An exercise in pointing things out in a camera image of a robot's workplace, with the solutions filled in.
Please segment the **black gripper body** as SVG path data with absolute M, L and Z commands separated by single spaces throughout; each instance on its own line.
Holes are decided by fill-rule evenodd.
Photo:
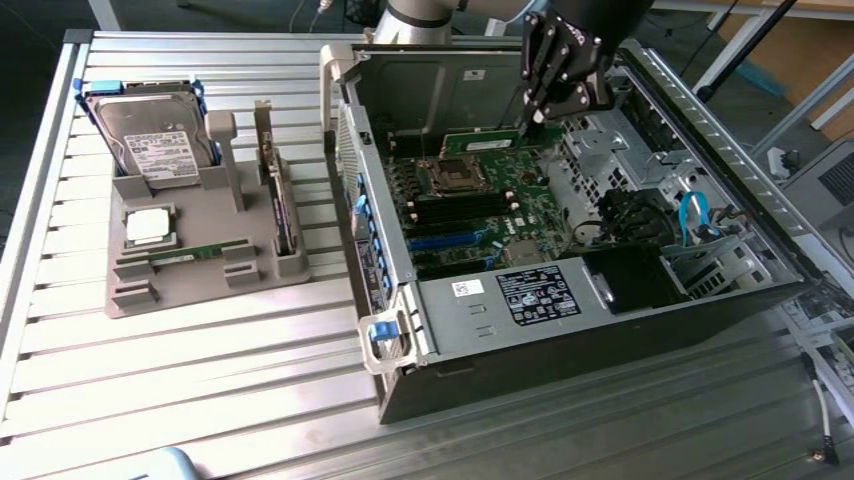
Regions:
M 652 0 L 555 2 L 555 18 L 571 40 L 574 68 L 598 68 L 614 56 L 652 4 Z

